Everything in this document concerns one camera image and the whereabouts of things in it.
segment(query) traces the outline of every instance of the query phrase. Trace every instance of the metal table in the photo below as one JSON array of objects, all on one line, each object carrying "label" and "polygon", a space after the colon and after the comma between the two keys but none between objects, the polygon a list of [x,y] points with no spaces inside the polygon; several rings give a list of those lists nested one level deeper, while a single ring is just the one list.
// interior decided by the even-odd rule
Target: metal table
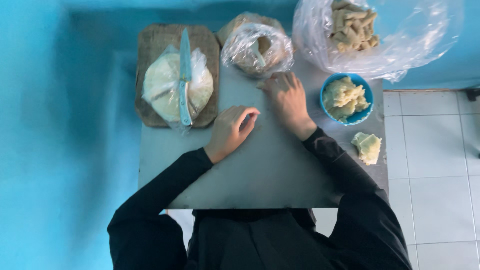
[{"label": "metal table", "polygon": [[[302,81],[308,113],[366,172],[388,192],[382,81],[369,84],[374,109],[364,122],[343,126],[327,117],[320,107],[320,89],[330,74],[295,55],[292,70]],[[268,209],[337,207],[340,196],[319,161],[277,120],[257,81],[235,67],[220,66],[219,111],[233,105],[253,106],[262,113],[247,140],[230,156],[180,194],[170,209]],[[376,165],[366,166],[350,142],[357,132],[383,138]],[[205,146],[212,128],[191,130],[185,137],[170,129],[143,125],[140,148],[139,188],[187,151]]]}]

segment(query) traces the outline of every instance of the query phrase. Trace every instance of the knife handle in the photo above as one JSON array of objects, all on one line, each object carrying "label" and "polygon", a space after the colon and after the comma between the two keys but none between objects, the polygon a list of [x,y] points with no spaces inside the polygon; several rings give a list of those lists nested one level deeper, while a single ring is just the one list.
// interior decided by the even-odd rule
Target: knife handle
[{"label": "knife handle", "polygon": [[180,120],[184,126],[191,126],[193,122],[188,111],[187,87],[188,83],[180,80]]}]

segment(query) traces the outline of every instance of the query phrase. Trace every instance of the plastic spoon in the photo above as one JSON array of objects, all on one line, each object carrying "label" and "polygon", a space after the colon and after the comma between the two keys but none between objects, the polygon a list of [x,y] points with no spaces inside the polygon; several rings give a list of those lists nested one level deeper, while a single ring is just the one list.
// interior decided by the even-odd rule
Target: plastic spoon
[{"label": "plastic spoon", "polygon": [[250,47],[253,50],[253,53],[257,56],[258,62],[260,62],[260,65],[262,67],[265,67],[267,64],[265,63],[265,59],[263,55],[260,53],[258,50],[258,39],[252,44]]}]

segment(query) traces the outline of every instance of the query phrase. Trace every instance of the clear plastic bag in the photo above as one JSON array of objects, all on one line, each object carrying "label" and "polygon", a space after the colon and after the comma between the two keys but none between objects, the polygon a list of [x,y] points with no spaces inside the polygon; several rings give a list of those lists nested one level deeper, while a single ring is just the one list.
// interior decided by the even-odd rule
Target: clear plastic bag
[{"label": "clear plastic bag", "polygon": [[457,41],[463,25],[462,0],[351,0],[378,13],[375,34],[381,44],[340,53],[332,33],[333,0],[300,0],[293,20],[293,42],[302,56],[323,71],[357,73],[399,82],[411,68],[440,58]]},{"label": "clear plastic bag", "polygon": [[[197,118],[213,93],[213,77],[207,58],[199,48],[192,52],[192,81],[188,83],[188,108],[192,119]],[[180,122],[180,51],[169,45],[145,73],[142,98],[165,122],[183,135],[191,127]]]},{"label": "clear plastic bag", "polygon": [[[258,21],[253,16],[254,14],[247,15],[250,16],[250,21]],[[257,41],[265,66],[261,64],[252,50],[252,46]],[[240,25],[228,36],[222,49],[224,66],[236,64],[253,77],[269,77],[274,72],[287,71],[292,67],[293,62],[291,39],[283,29],[261,22]]]}]

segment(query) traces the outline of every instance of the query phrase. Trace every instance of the floor tile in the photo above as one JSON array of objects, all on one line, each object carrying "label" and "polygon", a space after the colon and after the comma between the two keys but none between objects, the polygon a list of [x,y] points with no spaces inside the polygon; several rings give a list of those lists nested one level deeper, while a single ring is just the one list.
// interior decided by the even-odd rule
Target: floor tile
[{"label": "floor tile", "polygon": [[411,178],[410,189],[417,244],[476,240],[468,177]]},{"label": "floor tile", "polygon": [[188,241],[193,233],[192,209],[169,209],[167,214],[180,225],[183,231],[183,244],[188,248]]},{"label": "floor tile", "polygon": [[458,98],[460,113],[480,113],[479,97],[477,97],[477,101],[470,102],[467,98],[467,94],[464,91],[457,91],[456,96]]},{"label": "floor tile", "polygon": [[384,114],[385,116],[402,115],[398,92],[384,92]]},{"label": "floor tile", "polygon": [[313,214],[317,219],[317,232],[329,237],[336,223],[338,208],[314,208]]},{"label": "floor tile", "polygon": [[480,176],[469,176],[468,178],[470,179],[475,230],[477,239],[480,239]]},{"label": "floor tile", "polygon": [[417,246],[416,245],[408,245],[408,257],[410,259],[410,263],[412,264],[413,270],[419,270],[419,261],[417,258]]},{"label": "floor tile", "polygon": [[410,199],[410,184],[408,179],[389,179],[390,206],[395,212],[402,227],[403,236],[407,245],[415,244],[415,230],[413,227],[412,203]]},{"label": "floor tile", "polygon": [[410,178],[467,175],[459,115],[404,116],[403,126]]},{"label": "floor tile", "polygon": [[458,114],[455,92],[400,92],[403,115]]},{"label": "floor tile", "polygon": [[480,114],[461,115],[469,175],[480,175]]},{"label": "floor tile", "polygon": [[401,116],[385,117],[388,178],[408,178],[407,151]]},{"label": "floor tile", "polygon": [[479,270],[475,241],[417,245],[421,270]]}]

